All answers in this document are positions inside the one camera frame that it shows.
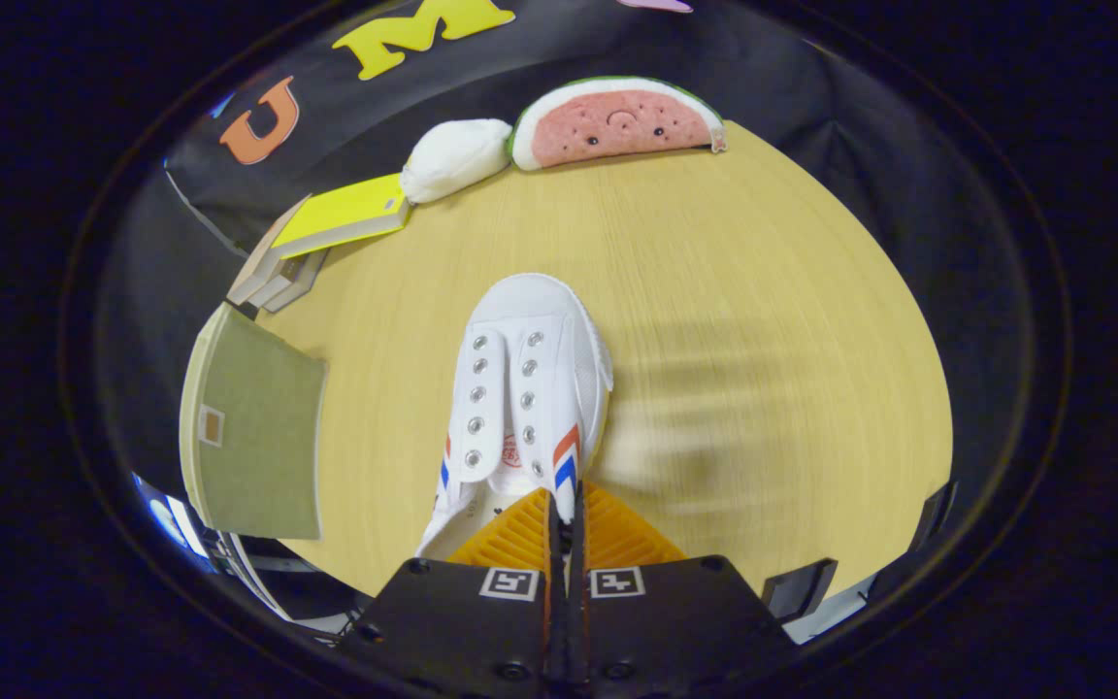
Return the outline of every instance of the shoe logo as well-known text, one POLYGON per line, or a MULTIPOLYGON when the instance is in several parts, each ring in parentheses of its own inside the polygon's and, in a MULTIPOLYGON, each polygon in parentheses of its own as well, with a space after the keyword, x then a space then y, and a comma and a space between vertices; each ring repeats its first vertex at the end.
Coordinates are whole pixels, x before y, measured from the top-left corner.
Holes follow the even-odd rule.
POLYGON ((515 435, 503 437, 503 465, 509 469, 520 467, 520 452, 515 451, 515 435))
POLYGON ((498 599, 518 599, 533 602, 538 592, 538 570, 512 570, 511 568, 491 568, 485 572, 481 596, 498 599))
POLYGON ((641 566, 589 570, 590 597, 637 597, 641 594, 644 594, 641 566))

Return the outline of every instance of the watermelon plush toy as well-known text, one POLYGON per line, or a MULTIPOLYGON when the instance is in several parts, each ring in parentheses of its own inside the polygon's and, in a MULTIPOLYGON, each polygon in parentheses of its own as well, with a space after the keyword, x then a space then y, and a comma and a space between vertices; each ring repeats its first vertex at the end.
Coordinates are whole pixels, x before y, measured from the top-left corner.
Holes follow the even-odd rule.
POLYGON ((537 171, 697 145, 727 150, 723 120, 710 105, 660 79, 608 76, 542 94, 520 115, 506 148, 517 167, 537 171))

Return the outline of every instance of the screw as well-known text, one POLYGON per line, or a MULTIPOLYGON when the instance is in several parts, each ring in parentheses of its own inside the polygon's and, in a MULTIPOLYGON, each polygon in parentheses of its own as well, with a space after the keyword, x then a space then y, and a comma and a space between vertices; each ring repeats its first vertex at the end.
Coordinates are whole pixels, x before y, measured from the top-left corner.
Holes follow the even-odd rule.
POLYGON ((627 663, 615 663, 603 668, 603 677, 607 680, 626 680, 633 677, 634 668, 627 663))
POLYGON ((529 677, 529 669, 520 663, 501 664, 494 672, 506 681, 522 681, 529 677))

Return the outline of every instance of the red and blue stripe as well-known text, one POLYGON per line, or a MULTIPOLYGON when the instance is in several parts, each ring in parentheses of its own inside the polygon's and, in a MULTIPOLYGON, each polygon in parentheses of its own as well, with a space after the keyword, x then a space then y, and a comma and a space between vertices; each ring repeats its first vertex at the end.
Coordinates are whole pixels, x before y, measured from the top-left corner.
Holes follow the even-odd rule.
POLYGON ((560 438, 559 446, 556 446, 556 490, 562 487, 565 481, 571 481, 571 487, 577 487, 577 461, 580 460, 580 432, 576 425, 571 425, 571 431, 560 438))
POLYGON ((443 457, 443 466, 440 466, 440 469, 438 470, 439 476, 443 478, 444 488, 447 487, 447 478, 449 476, 449 474, 447 473, 447 460, 449 460, 449 457, 452 457, 452 435, 448 434, 446 455, 443 457))

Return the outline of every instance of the orange letter u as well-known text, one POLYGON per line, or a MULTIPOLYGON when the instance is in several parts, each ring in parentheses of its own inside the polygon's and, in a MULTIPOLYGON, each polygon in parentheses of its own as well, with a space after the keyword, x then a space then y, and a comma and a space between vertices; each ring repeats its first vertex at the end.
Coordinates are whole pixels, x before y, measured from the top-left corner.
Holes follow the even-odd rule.
POLYGON ((227 131, 222 132, 222 138, 218 139, 219 143, 231 150, 231 154, 240 163, 245 166, 260 163, 267 155, 274 153, 275 148, 287 141, 287 136, 292 136, 292 130, 301 119, 301 106, 297 105, 296 97, 288 87, 293 77, 295 76, 284 77, 278 85, 267 89, 257 101, 258 105, 269 106, 278 120, 269 133, 258 138, 253 132, 252 125, 248 125, 248 115, 253 113, 253 110, 249 110, 231 122, 227 131))

